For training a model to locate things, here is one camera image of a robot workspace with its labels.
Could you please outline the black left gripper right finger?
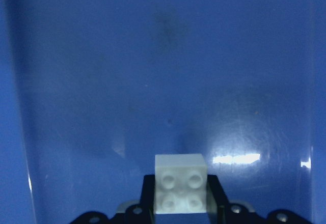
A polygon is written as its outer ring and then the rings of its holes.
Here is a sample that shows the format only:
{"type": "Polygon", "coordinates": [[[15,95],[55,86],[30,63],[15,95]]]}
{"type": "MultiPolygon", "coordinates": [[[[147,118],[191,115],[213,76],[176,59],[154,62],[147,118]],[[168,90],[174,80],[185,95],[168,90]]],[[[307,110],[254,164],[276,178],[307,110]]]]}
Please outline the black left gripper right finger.
{"type": "Polygon", "coordinates": [[[207,176],[206,210],[210,223],[226,223],[229,200],[216,175],[207,176]]]}

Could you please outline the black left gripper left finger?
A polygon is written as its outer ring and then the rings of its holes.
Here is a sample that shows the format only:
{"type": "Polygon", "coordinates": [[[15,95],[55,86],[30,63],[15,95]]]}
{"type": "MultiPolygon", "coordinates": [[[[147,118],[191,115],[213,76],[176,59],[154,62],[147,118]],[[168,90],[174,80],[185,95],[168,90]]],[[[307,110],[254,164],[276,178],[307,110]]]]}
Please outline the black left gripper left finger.
{"type": "Polygon", "coordinates": [[[144,223],[155,223],[154,214],[155,175],[145,175],[140,197],[141,216],[144,223]]]}

